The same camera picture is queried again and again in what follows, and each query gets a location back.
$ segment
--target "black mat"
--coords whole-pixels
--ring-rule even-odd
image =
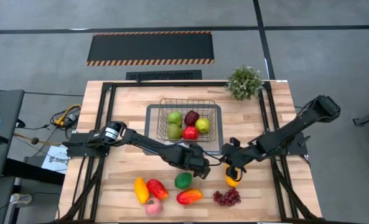
[[[210,31],[95,34],[88,66],[214,63]]]
[[[126,80],[201,80],[201,70],[126,72]]]

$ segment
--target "green plant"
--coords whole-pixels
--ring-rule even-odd
[[[253,67],[244,65],[235,68],[231,76],[228,77],[226,89],[236,100],[250,100],[252,96],[258,94],[258,90],[263,84],[259,72]]]

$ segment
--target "metal basket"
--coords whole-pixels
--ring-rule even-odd
[[[187,125],[184,123],[185,115],[189,111],[195,111],[199,118],[207,118],[210,122],[208,133],[199,133],[196,140],[184,139],[184,141],[210,142],[216,140],[216,103],[213,100],[187,100],[187,99],[162,99],[159,102],[157,138],[166,141],[177,141],[178,139],[169,139],[167,137],[167,116],[173,112],[180,112],[182,115],[182,129]]]

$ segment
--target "concrete floor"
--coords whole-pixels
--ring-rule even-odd
[[[262,0],[265,26],[369,25],[369,0]],[[122,27],[257,26],[246,0],[0,0],[0,30]],[[342,114],[305,131],[317,195],[328,220],[369,223],[369,125],[352,118],[369,113],[369,30],[266,31],[275,76],[289,80],[302,106],[330,95]],[[202,69],[204,79],[226,78],[252,65],[267,78],[257,30],[215,31],[213,65],[86,67],[92,34],[0,34],[0,89],[83,94],[88,80],[122,80],[126,72]],[[20,118],[28,126],[80,103],[81,97],[26,95]],[[50,131],[21,131],[46,139]],[[63,141],[63,133],[52,140]],[[35,151],[15,141],[9,157]],[[49,222],[58,200],[22,208],[18,223]]]

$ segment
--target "wooden table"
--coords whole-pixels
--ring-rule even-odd
[[[101,81],[90,81],[87,84],[78,123],[80,133],[89,132],[94,128],[102,84]],[[295,117],[289,85],[287,82],[274,80],[271,81],[271,86],[279,123],[283,126]],[[230,137],[236,137],[245,145],[264,131],[258,100],[235,101],[230,98],[230,94],[224,87],[219,86],[119,87],[116,89],[112,120],[124,121],[129,128],[144,133],[146,107],[150,104],[158,104],[162,98],[214,100],[222,109],[225,142],[228,142]],[[269,113],[268,98],[264,97],[264,99]],[[107,106],[108,103],[105,103],[102,124],[105,123]],[[269,113],[268,116],[270,127],[273,127],[271,114]],[[287,159],[294,190],[311,212],[321,216],[309,166],[299,156],[288,156]],[[59,203],[62,215],[71,206],[81,161],[82,158],[74,158],[68,164]],[[83,166],[77,196],[83,188],[85,170],[86,166]],[[144,155],[142,150],[134,146],[111,148],[105,161],[96,222],[280,221],[270,161],[268,159],[263,162],[254,161],[246,166],[246,170],[248,172],[244,174],[241,184],[237,187],[242,203],[234,207],[221,207],[213,202],[214,191],[225,192],[229,189],[225,182],[224,165],[220,165],[212,167],[207,179],[202,180],[197,177],[192,182],[193,188],[202,190],[204,199],[193,205],[183,206],[175,200],[180,190],[174,187],[174,178],[182,172],[181,170],[169,166],[159,156]],[[164,213],[161,216],[147,217],[144,205],[137,201],[133,183],[139,176],[144,177],[146,181],[159,179],[169,191],[169,198],[164,201]],[[90,216],[92,195],[91,193],[86,203],[85,217]],[[283,197],[287,216],[290,217],[289,202],[284,189]]]

